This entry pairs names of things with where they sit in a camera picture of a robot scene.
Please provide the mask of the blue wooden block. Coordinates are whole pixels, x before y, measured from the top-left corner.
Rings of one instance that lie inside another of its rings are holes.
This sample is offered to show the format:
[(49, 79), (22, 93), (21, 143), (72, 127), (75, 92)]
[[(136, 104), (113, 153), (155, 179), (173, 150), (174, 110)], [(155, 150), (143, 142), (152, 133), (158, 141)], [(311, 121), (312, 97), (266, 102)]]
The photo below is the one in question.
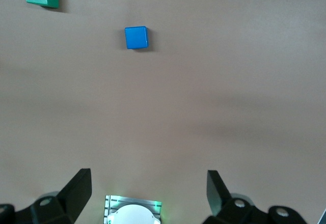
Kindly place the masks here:
[(125, 28), (127, 49), (148, 48), (149, 39), (146, 26), (132, 26)]

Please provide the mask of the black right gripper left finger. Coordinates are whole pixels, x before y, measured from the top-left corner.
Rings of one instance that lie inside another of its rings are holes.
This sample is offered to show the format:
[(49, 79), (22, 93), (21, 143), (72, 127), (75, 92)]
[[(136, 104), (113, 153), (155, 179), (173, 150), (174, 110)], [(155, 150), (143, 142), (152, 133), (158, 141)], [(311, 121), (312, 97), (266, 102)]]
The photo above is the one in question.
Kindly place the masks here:
[(20, 211), (0, 204), (0, 224), (75, 224), (91, 195), (91, 170), (80, 169), (61, 191), (44, 194)]

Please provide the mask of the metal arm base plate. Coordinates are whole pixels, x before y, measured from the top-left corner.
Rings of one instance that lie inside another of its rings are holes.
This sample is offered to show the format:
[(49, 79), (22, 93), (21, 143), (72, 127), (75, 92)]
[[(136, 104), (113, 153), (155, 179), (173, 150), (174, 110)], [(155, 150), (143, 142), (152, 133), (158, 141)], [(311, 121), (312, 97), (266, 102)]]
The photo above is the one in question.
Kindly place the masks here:
[(103, 224), (161, 224), (161, 208), (159, 201), (107, 195)]

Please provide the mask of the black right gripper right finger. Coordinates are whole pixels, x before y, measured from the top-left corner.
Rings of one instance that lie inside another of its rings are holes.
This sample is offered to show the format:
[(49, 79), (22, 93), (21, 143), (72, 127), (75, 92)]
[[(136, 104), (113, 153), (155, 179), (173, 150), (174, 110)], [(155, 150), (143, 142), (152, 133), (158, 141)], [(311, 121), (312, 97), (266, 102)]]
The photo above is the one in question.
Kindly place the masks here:
[(264, 212), (248, 196), (230, 193), (218, 171), (207, 171), (206, 196), (212, 215), (203, 224), (306, 224), (294, 209), (271, 206)]

